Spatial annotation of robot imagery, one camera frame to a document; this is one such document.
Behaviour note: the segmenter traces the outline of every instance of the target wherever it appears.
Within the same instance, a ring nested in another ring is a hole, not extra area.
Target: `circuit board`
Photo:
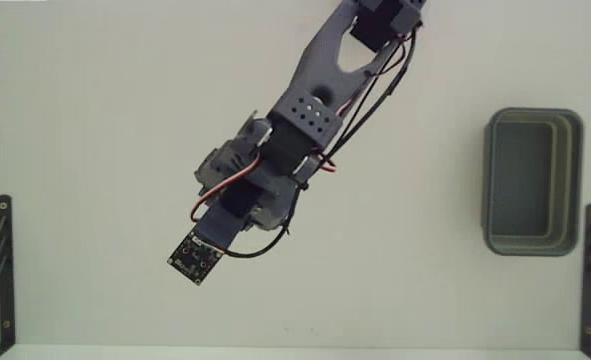
[[[221,258],[220,251],[205,244],[191,232],[175,249],[168,264],[199,286]]]

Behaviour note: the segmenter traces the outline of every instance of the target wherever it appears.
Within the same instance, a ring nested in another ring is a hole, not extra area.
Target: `robotic arm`
[[[424,3],[342,1],[304,51],[288,89],[268,115],[251,116],[237,136],[213,150],[195,172],[203,185],[201,198],[191,213],[197,224],[169,258],[170,265],[200,285],[224,255],[254,258],[279,242],[288,232],[299,194],[308,188],[309,179],[322,169],[334,171],[331,157],[372,116],[406,73]],[[338,59],[342,38],[349,30],[376,56],[371,63],[344,72]],[[409,40],[407,54],[405,42]],[[401,59],[387,67],[400,49]],[[353,124],[360,104],[331,148],[358,100],[363,101],[379,77],[398,65],[402,66],[385,94]],[[208,210],[197,218],[202,204]],[[281,230],[273,242],[256,253],[229,250],[236,235],[253,226]]]

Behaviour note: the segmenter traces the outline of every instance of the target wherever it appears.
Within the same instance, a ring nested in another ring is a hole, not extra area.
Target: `mounting hole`
[[[333,92],[326,86],[315,88],[311,94],[325,106],[330,106],[333,103]]]

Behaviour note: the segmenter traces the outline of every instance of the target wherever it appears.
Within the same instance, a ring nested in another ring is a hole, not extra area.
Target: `plastic container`
[[[582,121],[505,109],[486,129],[484,237],[497,254],[563,256],[577,244]]]

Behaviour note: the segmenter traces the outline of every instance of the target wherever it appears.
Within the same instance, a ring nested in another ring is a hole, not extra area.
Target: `white table surface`
[[[233,349],[18,345],[1,360],[586,360],[574,351]]]
[[[578,348],[581,246],[550,259],[487,249],[482,154],[502,108],[574,110],[591,202],[591,1],[430,1],[408,76],[339,172],[314,179],[292,236],[256,261],[225,259],[201,288],[167,265],[191,228],[194,170],[270,109],[338,2],[0,2],[19,343]],[[354,43],[344,55],[372,57]]]

